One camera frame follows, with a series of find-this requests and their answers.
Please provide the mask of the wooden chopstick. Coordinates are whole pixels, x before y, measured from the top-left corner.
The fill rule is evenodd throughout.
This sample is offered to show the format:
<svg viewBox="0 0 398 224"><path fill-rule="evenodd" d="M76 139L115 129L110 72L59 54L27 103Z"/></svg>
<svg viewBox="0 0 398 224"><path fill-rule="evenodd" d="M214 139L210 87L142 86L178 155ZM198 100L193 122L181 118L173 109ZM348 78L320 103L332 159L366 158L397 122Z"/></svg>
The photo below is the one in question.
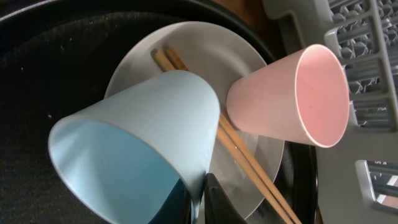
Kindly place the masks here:
<svg viewBox="0 0 398 224"><path fill-rule="evenodd" d="M245 143L223 113L220 114L217 137L283 221L300 223L298 216L247 149Z"/></svg>
<svg viewBox="0 0 398 224"><path fill-rule="evenodd" d="M179 55L172 49L168 49L167 53L155 49L151 52L151 55L153 60L164 72L169 72L178 68L184 71L188 70ZM286 199L247 149L245 143L239 137L224 113L220 113L216 135L218 140L229 151L234 160L251 179L260 193L263 194L264 198L270 203L271 207L278 213L281 219L283 219L285 223L300 223L300 220L297 218Z"/></svg>

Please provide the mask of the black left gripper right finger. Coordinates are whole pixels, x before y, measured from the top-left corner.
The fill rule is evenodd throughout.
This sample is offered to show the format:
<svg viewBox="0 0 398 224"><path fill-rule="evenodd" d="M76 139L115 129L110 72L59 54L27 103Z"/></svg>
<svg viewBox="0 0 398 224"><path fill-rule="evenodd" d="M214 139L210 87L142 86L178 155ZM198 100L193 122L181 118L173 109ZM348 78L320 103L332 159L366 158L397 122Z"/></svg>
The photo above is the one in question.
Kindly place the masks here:
<svg viewBox="0 0 398 224"><path fill-rule="evenodd" d="M204 196L206 224L246 224L212 173L205 177Z"/></svg>

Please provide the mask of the grey dishwasher rack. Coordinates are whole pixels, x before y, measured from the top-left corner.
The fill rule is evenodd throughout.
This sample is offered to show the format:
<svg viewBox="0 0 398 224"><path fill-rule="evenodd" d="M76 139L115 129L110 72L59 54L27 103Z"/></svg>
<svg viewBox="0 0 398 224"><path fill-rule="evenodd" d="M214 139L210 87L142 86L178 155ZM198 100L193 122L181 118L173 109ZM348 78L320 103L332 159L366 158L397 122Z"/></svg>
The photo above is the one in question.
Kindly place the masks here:
<svg viewBox="0 0 398 224"><path fill-rule="evenodd" d="M286 51L327 46L340 60L350 112L342 140L317 149L326 223L396 223L397 0L264 0Z"/></svg>

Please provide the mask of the grey round plate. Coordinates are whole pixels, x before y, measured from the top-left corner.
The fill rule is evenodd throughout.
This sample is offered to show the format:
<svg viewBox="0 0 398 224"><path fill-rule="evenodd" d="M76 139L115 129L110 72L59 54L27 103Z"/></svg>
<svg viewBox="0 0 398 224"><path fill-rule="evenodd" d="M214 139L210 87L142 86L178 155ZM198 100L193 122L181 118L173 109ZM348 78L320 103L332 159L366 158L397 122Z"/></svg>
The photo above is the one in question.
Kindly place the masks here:
<svg viewBox="0 0 398 224"><path fill-rule="evenodd" d="M233 31L207 22L178 22L144 35L133 46L115 69L105 97L160 75L162 70L153 61L152 52L169 47L189 71L212 86L222 108L235 81L266 66L257 50ZM263 194L219 141L214 145L210 172L243 218L250 217L264 201Z"/></svg>

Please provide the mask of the light blue plastic cup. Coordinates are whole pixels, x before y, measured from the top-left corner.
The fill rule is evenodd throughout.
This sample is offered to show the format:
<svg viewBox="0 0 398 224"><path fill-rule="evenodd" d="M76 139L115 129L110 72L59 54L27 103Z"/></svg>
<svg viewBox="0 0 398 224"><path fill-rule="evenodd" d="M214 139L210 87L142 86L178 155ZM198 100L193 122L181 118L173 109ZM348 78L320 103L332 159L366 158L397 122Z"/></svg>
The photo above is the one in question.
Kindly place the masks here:
<svg viewBox="0 0 398 224"><path fill-rule="evenodd" d="M198 75L157 75L58 121L49 155L63 183L110 223L149 223L177 182L200 211L220 117Z"/></svg>

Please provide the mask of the black round tray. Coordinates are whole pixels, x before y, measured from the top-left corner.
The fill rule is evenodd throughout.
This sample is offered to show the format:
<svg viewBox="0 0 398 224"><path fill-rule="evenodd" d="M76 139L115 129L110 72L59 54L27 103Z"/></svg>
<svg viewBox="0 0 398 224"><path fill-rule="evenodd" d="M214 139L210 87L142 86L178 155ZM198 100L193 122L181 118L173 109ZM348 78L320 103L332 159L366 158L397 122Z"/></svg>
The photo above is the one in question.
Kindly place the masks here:
<svg viewBox="0 0 398 224"><path fill-rule="evenodd" d="M214 1L1 3L2 223L101 223L56 174L50 129L101 100L143 37L182 21L226 27L267 63L277 58L252 26Z"/></svg>

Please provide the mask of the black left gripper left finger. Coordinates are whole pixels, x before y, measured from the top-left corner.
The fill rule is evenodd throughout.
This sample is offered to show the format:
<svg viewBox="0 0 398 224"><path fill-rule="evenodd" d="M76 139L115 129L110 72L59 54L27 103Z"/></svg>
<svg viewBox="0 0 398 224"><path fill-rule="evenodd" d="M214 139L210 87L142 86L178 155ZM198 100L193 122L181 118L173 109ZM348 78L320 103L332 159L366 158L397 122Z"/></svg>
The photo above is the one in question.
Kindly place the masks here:
<svg viewBox="0 0 398 224"><path fill-rule="evenodd" d="M191 224L191 198L181 179L177 181L149 224Z"/></svg>

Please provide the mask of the pink plastic cup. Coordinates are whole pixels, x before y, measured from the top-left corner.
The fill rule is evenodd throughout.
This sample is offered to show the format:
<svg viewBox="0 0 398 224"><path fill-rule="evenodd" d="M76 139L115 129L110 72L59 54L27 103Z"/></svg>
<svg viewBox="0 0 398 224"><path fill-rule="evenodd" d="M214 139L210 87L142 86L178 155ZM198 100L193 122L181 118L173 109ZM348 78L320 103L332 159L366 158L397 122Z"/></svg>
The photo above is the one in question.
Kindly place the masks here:
<svg viewBox="0 0 398 224"><path fill-rule="evenodd" d="M349 88L336 55L314 44L236 81L226 109L244 132L329 148L346 131Z"/></svg>

